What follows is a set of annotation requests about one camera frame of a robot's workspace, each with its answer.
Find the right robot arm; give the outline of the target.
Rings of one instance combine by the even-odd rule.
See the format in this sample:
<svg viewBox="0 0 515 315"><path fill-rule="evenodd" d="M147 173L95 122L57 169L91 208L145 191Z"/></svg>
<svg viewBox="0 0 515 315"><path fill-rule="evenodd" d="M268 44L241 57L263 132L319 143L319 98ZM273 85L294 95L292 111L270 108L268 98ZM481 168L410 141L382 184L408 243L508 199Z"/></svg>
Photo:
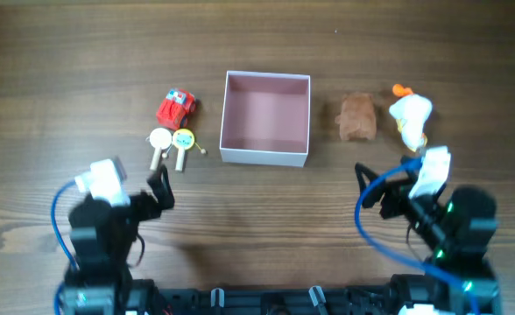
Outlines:
<svg viewBox="0 0 515 315"><path fill-rule="evenodd" d="M377 174L356 164L360 196L354 212L358 233L378 253L417 275L395 275L386 287L383 310L407 312L430 305L433 312L499 314L502 311L497 276L485 255L497 231L497 202L485 190L472 185L457 187L447 202L439 198L445 184L435 191L416 194L421 162L405 157L399 167ZM408 230L431 249L425 259L402 255L376 241L363 228L361 211L380 206L383 219L403 216Z"/></svg>

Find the brown plush bear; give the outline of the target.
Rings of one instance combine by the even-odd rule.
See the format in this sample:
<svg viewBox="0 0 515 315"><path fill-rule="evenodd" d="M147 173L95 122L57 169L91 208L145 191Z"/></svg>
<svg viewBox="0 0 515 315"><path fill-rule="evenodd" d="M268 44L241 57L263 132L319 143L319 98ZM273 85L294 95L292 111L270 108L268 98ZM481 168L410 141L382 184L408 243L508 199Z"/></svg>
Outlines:
<svg viewBox="0 0 515 315"><path fill-rule="evenodd" d="M335 118L343 141L374 140L377 116L371 94L354 92L342 99L341 113Z"/></svg>

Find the white orange plush duck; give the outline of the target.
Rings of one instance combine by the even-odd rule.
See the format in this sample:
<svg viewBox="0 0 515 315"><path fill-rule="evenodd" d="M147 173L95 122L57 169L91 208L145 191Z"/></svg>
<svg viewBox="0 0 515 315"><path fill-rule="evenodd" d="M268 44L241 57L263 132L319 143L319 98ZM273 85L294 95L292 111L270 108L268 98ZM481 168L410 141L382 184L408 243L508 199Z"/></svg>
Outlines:
<svg viewBox="0 0 515 315"><path fill-rule="evenodd" d="M427 145L424 126L433 110L433 104L401 84L394 84L392 93L399 99L389 107L389 113L396 121L405 146L410 151L418 151Z"/></svg>

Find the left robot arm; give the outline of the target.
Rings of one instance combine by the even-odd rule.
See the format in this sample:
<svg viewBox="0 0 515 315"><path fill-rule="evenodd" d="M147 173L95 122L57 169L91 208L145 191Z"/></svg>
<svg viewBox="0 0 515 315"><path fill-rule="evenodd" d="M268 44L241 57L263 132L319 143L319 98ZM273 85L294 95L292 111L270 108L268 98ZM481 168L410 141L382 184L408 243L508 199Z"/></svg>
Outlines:
<svg viewBox="0 0 515 315"><path fill-rule="evenodd" d="M106 159L63 186L75 186L86 197L68 215L73 246L63 249L69 266L54 295L55 313L165 313L166 300L155 283L133 279L127 258L132 243L142 239L139 223L174 206L167 169L160 165L147 179L149 193L128 195L124 179L123 167Z"/></svg>

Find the red toy fire truck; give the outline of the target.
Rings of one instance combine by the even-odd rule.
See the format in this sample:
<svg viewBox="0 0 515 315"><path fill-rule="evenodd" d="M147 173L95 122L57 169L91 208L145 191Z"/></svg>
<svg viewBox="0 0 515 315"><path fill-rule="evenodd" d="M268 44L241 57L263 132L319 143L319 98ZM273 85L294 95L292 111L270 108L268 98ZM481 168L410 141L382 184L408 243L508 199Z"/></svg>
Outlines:
<svg viewBox="0 0 515 315"><path fill-rule="evenodd" d="M172 88L156 112L156 118L160 125L178 130L186 128L187 117L196 109L195 96L186 90Z"/></svg>

